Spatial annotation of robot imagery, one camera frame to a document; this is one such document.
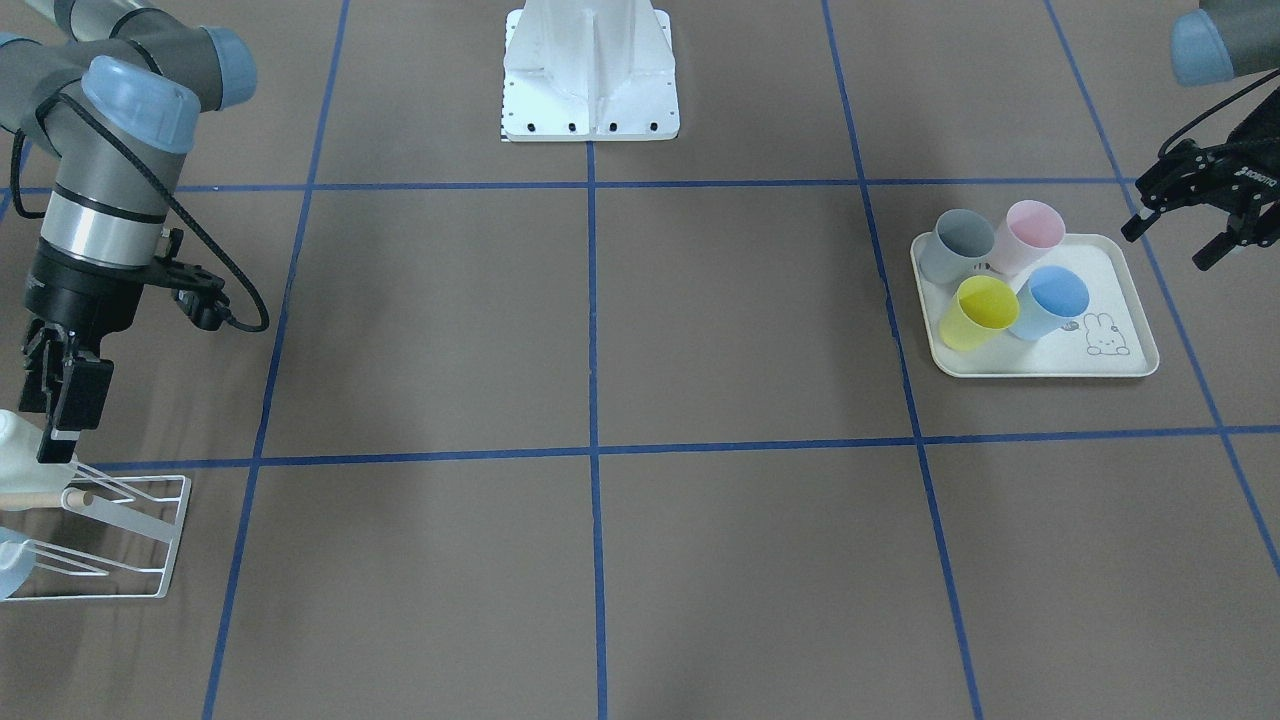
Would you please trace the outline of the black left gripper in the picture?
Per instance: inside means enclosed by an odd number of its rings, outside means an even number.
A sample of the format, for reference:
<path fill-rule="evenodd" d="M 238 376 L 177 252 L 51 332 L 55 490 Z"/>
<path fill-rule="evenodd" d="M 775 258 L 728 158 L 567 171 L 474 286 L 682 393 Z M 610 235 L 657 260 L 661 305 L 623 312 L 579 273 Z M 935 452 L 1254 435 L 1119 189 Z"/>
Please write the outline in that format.
<path fill-rule="evenodd" d="M 1265 100 L 1224 143 L 1201 147 L 1184 138 L 1161 151 L 1135 182 L 1146 209 L 1124 223 L 1123 238 L 1134 243 L 1162 215 L 1210 205 L 1228 214 L 1228 224 L 1193 255 L 1201 272 L 1239 247 L 1274 246 L 1279 237 L 1277 122 L 1277 101 Z"/>

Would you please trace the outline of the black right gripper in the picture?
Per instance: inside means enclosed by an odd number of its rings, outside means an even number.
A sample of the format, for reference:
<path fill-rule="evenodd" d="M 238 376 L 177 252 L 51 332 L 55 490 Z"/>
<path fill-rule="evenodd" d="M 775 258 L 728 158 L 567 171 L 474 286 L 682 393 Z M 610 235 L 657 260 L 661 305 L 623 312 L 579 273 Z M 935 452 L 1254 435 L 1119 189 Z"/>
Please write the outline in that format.
<path fill-rule="evenodd" d="M 102 359 L 106 334 L 128 329 L 137 313 L 151 263 L 105 266 L 40 245 L 26 277 L 23 302 L 31 320 L 23 341 L 22 401 L 46 398 L 46 427 L 37 448 L 41 464 L 70 462 L 81 436 L 99 428 L 114 363 Z M 35 341 L 46 328 L 74 336 L 87 354 L 47 355 L 42 377 Z"/>

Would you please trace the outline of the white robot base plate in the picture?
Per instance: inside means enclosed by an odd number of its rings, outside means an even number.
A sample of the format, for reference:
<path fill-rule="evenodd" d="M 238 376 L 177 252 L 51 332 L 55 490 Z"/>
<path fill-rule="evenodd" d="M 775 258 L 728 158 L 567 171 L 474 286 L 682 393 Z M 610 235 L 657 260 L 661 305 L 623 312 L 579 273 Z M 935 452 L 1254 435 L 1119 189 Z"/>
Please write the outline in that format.
<path fill-rule="evenodd" d="M 669 14 L 649 1 L 526 1 L 504 22 L 500 137 L 648 142 L 681 128 Z"/>

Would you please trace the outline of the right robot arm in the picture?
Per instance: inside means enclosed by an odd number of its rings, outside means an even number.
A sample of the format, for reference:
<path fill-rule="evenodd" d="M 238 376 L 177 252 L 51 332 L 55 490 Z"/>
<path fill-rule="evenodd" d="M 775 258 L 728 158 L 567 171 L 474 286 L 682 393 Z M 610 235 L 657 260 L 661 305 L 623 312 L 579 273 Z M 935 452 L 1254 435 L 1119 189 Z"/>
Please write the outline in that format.
<path fill-rule="evenodd" d="M 3 36 L 13 210 L 40 222 L 26 277 L 19 410 L 40 413 L 33 459 L 70 462 L 99 427 L 114 365 L 102 340 L 168 290 L 201 331 L 264 332 L 262 296 L 178 201 L 198 119 L 251 100 L 257 65 L 233 29 L 146 1 L 36 1 L 67 42 Z"/>

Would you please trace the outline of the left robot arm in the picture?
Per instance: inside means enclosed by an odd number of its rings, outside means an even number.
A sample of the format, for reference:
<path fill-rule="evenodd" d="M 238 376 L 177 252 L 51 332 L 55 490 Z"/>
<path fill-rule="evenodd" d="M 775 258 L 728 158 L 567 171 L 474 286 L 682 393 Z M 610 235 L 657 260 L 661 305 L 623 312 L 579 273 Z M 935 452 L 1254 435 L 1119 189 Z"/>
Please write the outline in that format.
<path fill-rule="evenodd" d="M 1176 131 L 1135 181 L 1143 209 L 1123 225 L 1129 242 L 1181 208 L 1207 205 L 1226 213 L 1225 229 L 1193 258 L 1196 266 L 1207 272 L 1236 249 L 1267 249 L 1277 242 L 1277 92 L 1272 91 L 1221 143 L 1202 146 L 1189 137 L 1199 123 L 1277 78 L 1277 3 L 1201 1 L 1172 23 L 1170 58 L 1181 86 L 1263 74 Z"/>

